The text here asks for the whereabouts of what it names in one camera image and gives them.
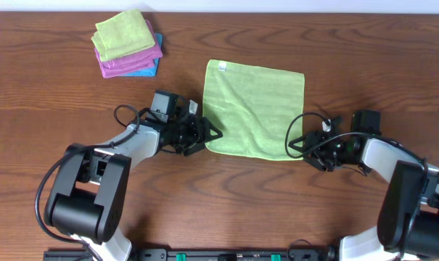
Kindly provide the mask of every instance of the green towel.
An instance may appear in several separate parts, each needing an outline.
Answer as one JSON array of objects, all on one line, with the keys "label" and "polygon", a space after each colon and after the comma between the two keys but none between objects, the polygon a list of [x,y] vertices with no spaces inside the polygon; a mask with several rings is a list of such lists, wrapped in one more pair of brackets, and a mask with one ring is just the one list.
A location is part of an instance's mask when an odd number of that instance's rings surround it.
[{"label": "green towel", "polygon": [[[223,138],[206,147],[228,155],[293,160],[285,153],[285,133],[303,112],[304,90],[305,76],[298,72],[210,60],[203,115],[223,132]],[[301,135],[300,120],[293,125],[289,141]]]},{"label": "green towel", "polygon": [[155,45],[144,17],[137,9],[121,12],[95,25],[97,32],[91,38],[100,53],[100,60],[107,62]]}]

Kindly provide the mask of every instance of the stacked towels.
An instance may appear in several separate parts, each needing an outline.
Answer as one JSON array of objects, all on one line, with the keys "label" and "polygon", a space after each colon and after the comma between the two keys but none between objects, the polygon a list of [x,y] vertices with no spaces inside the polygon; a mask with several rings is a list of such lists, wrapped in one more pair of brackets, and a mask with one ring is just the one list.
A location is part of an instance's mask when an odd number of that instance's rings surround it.
[{"label": "stacked towels", "polygon": [[96,24],[91,40],[104,78],[156,75],[163,36],[137,9]]}]

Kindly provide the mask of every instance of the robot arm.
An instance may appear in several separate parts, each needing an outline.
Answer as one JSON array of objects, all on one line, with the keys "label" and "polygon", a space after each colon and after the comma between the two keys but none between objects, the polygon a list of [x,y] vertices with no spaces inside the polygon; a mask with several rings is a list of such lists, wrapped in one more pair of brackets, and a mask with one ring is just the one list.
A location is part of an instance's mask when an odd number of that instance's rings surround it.
[{"label": "robot arm", "polygon": [[[379,214],[377,227],[340,242],[340,261],[404,260],[439,258],[439,168],[423,166],[395,141],[380,138],[380,114],[358,111],[351,131],[358,133],[343,141],[338,136],[340,118],[323,123],[324,132],[308,133],[289,143],[302,152],[303,159],[323,171],[345,164],[358,165],[363,172],[378,172],[389,188]],[[325,145],[311,150],[325,142]],[[419,203],[438,210],[419,211]]]},{"label": "robot arm", "polygon": [[[118,228],[129,171],[164,146],[170,145],[175,149],[173,153],[188,156],[204,149],[206,142],[222,137],[207,118],[196,116],[197,104],[186,104],[181,96],[156,91],[149,110],[140,125],[134,123],[136,120],[129,123],[124,132],[103,144],[120,141],[138,127],[126,141],[84,151],[65,161],[46,203],[45,224],[85,241],[101,260],[127,260],[131,253],[131,242]],[[82,147],[73,144],[66,154]],[[99,190],[95,194],[76,188],[76,182],[97,184]]]}]

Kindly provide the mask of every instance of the wooden table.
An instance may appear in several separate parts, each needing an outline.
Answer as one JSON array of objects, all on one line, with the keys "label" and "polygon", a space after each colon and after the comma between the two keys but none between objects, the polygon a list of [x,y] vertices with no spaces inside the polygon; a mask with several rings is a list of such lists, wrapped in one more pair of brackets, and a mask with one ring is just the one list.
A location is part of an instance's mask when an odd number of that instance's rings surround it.
[{"label": "wooden table", "polygon": [[[90,37],[114,14],[0,12],[0,260],[76,247],[37,225],[44,173],[68,144],[120,133],[118,104],[148,107],[155,89],[201,102],[209,59],[304,73],[306,112],[348,131],[354,110],[378,109],[385,136],[439,166],[439,15],[146,13],[165,36],[156,78],[104,79]],[[138,247],[328,244],[375,225],[386,189],[304,162],[160,153],[131,172],[120,227]]]}]

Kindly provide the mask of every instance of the cable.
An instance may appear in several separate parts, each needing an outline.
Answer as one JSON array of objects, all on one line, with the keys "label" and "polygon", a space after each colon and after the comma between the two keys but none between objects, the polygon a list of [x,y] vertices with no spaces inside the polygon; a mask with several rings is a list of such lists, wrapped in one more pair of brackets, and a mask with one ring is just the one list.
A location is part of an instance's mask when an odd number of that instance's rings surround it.
[{"label": "cable", "polygon": [[172,154],[177,153],[177,152],[168,151],[167,149],[161,149],[160,151],[162,151],[162,152],[166,152],[166,153],[172,153]]},{"label": "cable", "polygon": [[340,166],[340,167],[341,167],[341,168],[345,168],[345,169],[349,169],[349,170],[356,171],[357,173],[361,174],[362,176],[367,177],[367,173],[365,173],[364,171],[361,172],[361,171],[359,171],[359,170],[357,170],[357,169],[354,169],[354,168],[352,168],[352,167],[346,167],[346,166]]},{"label": "cable", "polygon": [[[113,114],[112,114],[112,116],[115,118],[115,120],[119,123],[119,125],[121,125],[121,126],[123,126],[124,128],[127,128],[127,126],[128,126],[128,124],[124,124],[124,123],[122,123],[120,120],[119,120],[119,117],[118,117],[118,107],[116,107],[116,109],[115,109],[115,111],[113,112]],[[144,109],[141,109],[140,111],[138,111],[137,112],[137,114],[138,114],[138,116],[139,117],[142,117],[145,113],[149,113],[151,116],[153,116],[154,118],[155,118],[155,120],[157,121],[157,122],[161,122],[161,120],[160,120],[160,118],[154,113],[154,112],[152,112],[150,109],[148,109],[148,108],[144,108]]]},{"label": "cable", "polygon": [[299,159],[300,157],[291,155],[289,152],[287,143],[288,143],[288,139],[289,139],[290,130],[292,129],[293,123],[295,123],[298,119],[300,119],[301,117],[306,116],[306,115],[318,116],[326,123],[326,125],[330,126],[330,121],[328,121],[328,119],[326,119],[325,117],[323,117],[322,115],[320,115],[319,113],[316,113],[316,112],[305,112],[305,113],[298,115],[295,119],[293,119],[292,122],[290,123],[289,128],[287,129],[287,134],[285,134],[285,152],[287,153],[287,155],[289,155],[289,157],[291,157],[293,159]]},{"label": "cable", "polygon": [[300,158],[302,158],[302,157],[304,157],[304,156],[306,156],[308,154],[311,154],[315,150],[317,150],[318,148],[322,147],[323,145],[325,145],[325,144],[329,143],[330,141],[333,141],[333,140],[335,140],[337,138],[340,138],[340,137],[343,137],[343,136],[348,136],[348,135],[357,135],[357,136],[364,136],[364,137],[367,137],[367,138],[376,138],[376,139],[378,139],[380,141],[384,141],[384,142],[386,142],[386,143],[388,143],[388,144],[390,144],[390,145],[392,145],[392,146],[394,146],[394,147],[404,151],[405,153],[409,154],[414,159],[416,159],[418,162],[422,161],[421,157],[417,156],[415,153],[413,153],[413,152],[409,151],[408,149],[404,148],[401,144],[399,144],[397,141],[395,141],[395,140],[393,140],[391,138],[383,138],[383,137],[378,136],[378,135],[368,134],[368,133],[361,133],[361,132],[342,133],[342,134],[339,134],[337,136],[331,137],[331,138],[327,139],[326,141],[321,142],[320,144],[317,144],[317,145],[313,146],[308,151],[303,152],[302,154],[300,154],[298,156],[291,155],[289,153],[288,145],[287,145],[288,144],[288,138],[289,138],[290,129],[292,128],[293,123],[295,123],[295,121],[297,121],[298,119],[300,119],[301,117],[306,116],[306,115],[318,116],[318,117],[320,117],[326,123],[326,125],[330,125],[330,122],[328,121],[328,119],[326,119],[325,117],[323,117],[320,114],[315,113],[315,112],[305,112],[305,113],[302,113],[302,114],[298,115],[295,119],[293,119],[293,121],[290,123],[289,128],[287,129],[287,134],[285,135],[285,145],[284,145],[285,146],[285,152],[287,153],[287,155],[289,157],[291,157],[293,159],[300,159]]},{"label": "cable", "polygon": [[304,156],[306,156],[306,155],[308,155],[308,154],[313,153],[315,150],[317,150],[318,148],[320,148],[320,147],[322,147],[322,146],[328,144],[330,141],[333,141],[333,140],[335,140],[335,139],[341,138],[341,137],[343,137],[343,136],[348,136],[348,135],[363,136],[363,137],[367,137],[367,138],[376,138],[376,139],[378,139],[378,140],[380,140],[380,141],[384,141],[384,142],[386,142],[386,143],[388,143],[388,144],[394,146],[395,148],[398,148],[398,149],[402,150],[403,152],[407,153],[408,155],[410,155],[411,157],[413,157],[413,158],[414,158],[415,160],[417,160],[418,162],[421,162],[421,161],[422,161],[422,159],[421,159],[419,156],[417,156],[415,153],[413,153],[413,152],[411,152],[410,150],[406,149],[405,147],[403,147],[403,146],[397,144],[396,142],[391,141],[391,140],[388,139],[388,138],[383,138],[383,137],[378,136],[378,135],[368,134],[368,133],[360,133],[360,132],[342,133],[342,134],[339,134],[339,135],[333,136],[333,137],[331,137],[331,138],[329,138],[329,139],[327,139],[327,140],[325,140],[325,141],[322,141],[320,144],[317,144],[317,145],[313,146],[312,148],[310,148],[309,150],[307,150],[306,152],[303,152],[302,154],[300,154],[300,155],[298,155],[298,156],[293,156],[293,155],[292,155],[292,158],[294,158],[294,159],[300,159],[301,157],[304,157]]},{"label": "cable", "polygon": [[[115,115],[116,118],[117,118],[118,110],[120,108],[130,109],[132,112],[135,113],[136,116],[139,115],[139,112],[135,108],[133,108],[132,106],[123,104],[123,105],[119,105],[115,108],[115,111],[113,114]],[[129,140],[130,138],[132,138],[132,136],[134,136],[136,134],[137,130],[139,129],[139,126],[140,126],[140,117],[136,117],[135,128],[127,136],[123,137],[122,139],[120,139],[116,142],[112,141],[109,144],[84,146],[82,148],[75,149],[75,150],[71,151],[70,153],[66,154],[64,157],[62,157],[56,163],[53,164],[53,166],[48,170],[48,172],[45,174],[44,178],[40,182],[40,185],[37,188],[37,194],[36,194],[36,198],[35,198],[35,202],[34,202],[36,219],[37,219],[38,225],[47,235],[51,236],[53,239],[57,239],[57,240],[60,240],[60,241],[66,242],[66,243],[79,243],[79,244],[82,244],[84,246],[87,245],[87,243],[85,241],[81,241],[81,240],[77,240],[77,239],[70,239],[70,238],[65,238],[65,237],[59,236],[59,235],[53,233],[52,231],[50,231],[46,227],[46,225],[45,225],[45,223],[42,220],[41,215],[40,215],[40,196],[42,194],[42,191],[44,190],[45,183],[48,181],[48,179],[53,174],[53,172],[59,166],[61,166],[64,162],[69,160],[71,157],[74,157],[75,155],[77,155],[81,152],[87,152],[87,151],[91,151],[94,149],[113,148],[114,146],[122,144],[122,143],[126,142],[127,140]]]},{"label": "cable", "polygon": [[300,243],[300,242],[304,242],[304,243],[307,243],[308,245],[310,245],[310,246],[313,246],[308,240],[306,240],[306,239],[298,239],[298,240],[295,240],[295,241],[293,241],[292,243],[290,243],[290,245],[289,245],[289,248],[287,249],[287,258],[289,259],[289,260],[295,260],[293,257],[291,257],[290,256],[290,250],[292,250],[292,247],[294,246],[294,245],[296,245],[297,243]]},{"label": "cable", "polygon": [[83,246],[83,248],[84,248],[84,249],[87,249],[87,251],[90,252],[90,255],[91,255],[92,257],[94,257],[97,261],[103,261],[103,258],[101,258],[101,257],[99,256],[99,254],[98,254],[97,252],[95,252],[95,250],[93,250],[93,249],[89,246],[89,244],[85,244],[85,245]]}]

